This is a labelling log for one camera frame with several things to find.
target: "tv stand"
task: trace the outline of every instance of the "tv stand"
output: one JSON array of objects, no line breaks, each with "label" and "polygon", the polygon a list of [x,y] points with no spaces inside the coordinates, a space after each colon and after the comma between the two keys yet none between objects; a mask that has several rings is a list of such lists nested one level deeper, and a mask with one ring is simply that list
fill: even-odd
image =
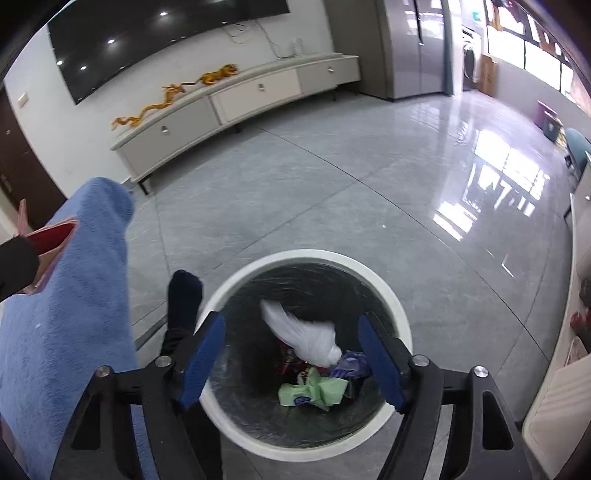
[{"label": "tv stand", "polygon": [[272,108],[358,82],[359,57],[342,53],[304,55],[244,70],[210,86],[199,86],[162,110],[127,127],[111,147],[144,194],[144,181],[177,155]]}]

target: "white trash can rim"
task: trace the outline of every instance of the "white trash can rim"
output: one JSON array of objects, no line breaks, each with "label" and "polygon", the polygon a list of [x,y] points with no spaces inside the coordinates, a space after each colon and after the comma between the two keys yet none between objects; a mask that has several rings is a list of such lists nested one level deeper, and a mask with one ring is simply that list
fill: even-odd
[{"label": "white trash can rim", "polygon": [[[362,280],[383,304],[387,306],[392,314],[394,328],[399,338],[412,353],[413,342],[408,319],[400,301],[388,284],[371,269],[357,262],[357,260],[325,250],[300,249],[279,252],[260,258],[241,268],[228,278],[207,301],[198,318],[196,329],[201,326],[208,312],[221,310],[226,301],[242,285],[258,274],[268,271],[271,268],[302,262],[319,263],[336,267]],[[241,430],[222,410],[209,382],[206,383],[203,389],[200,402],[211,421],[231,441],[255,455],[283,462],[311,462],[345,453],[361,445],[376,433],[394,412],[393,406],[384,403],[365,426],[347,437],[322,446],[289,448],[264,443],[252,438]]]}]

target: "dragon figurine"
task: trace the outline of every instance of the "dragon figurine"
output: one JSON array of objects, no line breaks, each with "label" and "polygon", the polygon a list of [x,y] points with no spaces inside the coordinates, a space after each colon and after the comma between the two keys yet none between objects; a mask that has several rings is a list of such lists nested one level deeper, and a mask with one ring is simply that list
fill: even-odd
[{"label": "dragon figurine", "polygon": [[174,103],[174,96],[178,93],[185,93],[186,90],[184,89],[184,85],[197,85],[199,82],[202,82],[204,85],[213,85],[214,83],[219,82],[220,80],[231,77],[233,75],[238,74],[238,66],[234,65],[233,63],[228,63],[220,68],[216,72],[208,72],[204,73],[199,77],[199,80],[193,83],[183,82],[180,85],[175,85],[174,83],[162,87],[164,92],[164,102],[163,103],[155,103],[153,105],[148,105],[142,109],[138,116],[118,116],[111,122],[111,130],[114,130],[119,125],[127,125],[131,124],[132,127],[137,127],[144,115],[150,110],[162,110],[162,108],[166,108]]}]

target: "red object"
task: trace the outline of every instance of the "red object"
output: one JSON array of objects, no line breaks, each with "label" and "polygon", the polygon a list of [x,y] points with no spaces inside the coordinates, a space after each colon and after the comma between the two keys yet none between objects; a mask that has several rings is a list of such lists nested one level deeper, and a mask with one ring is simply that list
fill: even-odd
[{"label": "red object", "polygon": [[580,312],[573,313],[570,318],[570,327],[576,332],[577,330],[584,329],[586,327],[586,321]]}]

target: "window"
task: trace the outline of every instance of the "window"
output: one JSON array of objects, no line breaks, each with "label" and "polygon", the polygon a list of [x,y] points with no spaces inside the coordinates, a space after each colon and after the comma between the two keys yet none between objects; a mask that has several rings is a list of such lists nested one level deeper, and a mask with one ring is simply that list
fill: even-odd
[{"label": "window", "polygon": [[517,22],[511,12],[506,8],[499,9],[499,19],[501,20],[501,27],[508,28],[521,35],[524,34],[523,23]]},{"label": "window", "polygon": [[[483,1],[489,53],[494,57],[525,69],[543,82],[559,90],[569,100],[577,103],[570,94],[573,83],[573,70],[562,48],[553,39],[550,39],[546,32],[542,32],[541,29],[538,30],[539,25],[521,7],[515,7],[515,9],[512,8],[511,10],[499,8],[501,31],[496,30],[492,26],[494,12],[492,2],[491,0]],[[545,50],[542,50],[540,48],[541,42],[549,43],[551,48],[544,46]]]},{"label": "window", "polygon": [[529,42],[525,42],[525,69],[560,90],[560,60]]},{"label": "window", "polygon": [[540,36],[538,35],[538,29],[535,27],[534,19],[531,18],[531,16],[528,14],[527,20],[529,20],[532,38],[534,39],[534,41],[540,43]]},{"label": "window", "polygon": [[573,69],[562,65],[562,83],[560,85],[560,93],[566,95],[566,98],[573,101],[573,98],[569,95],[570,86],[573,83]]},{"label": "window", "polygon": [[522,69],[524,67],[523,49],[524,42],[521,38],[507,31],[499,32],[488,26],[488,51],[491,55]]}]

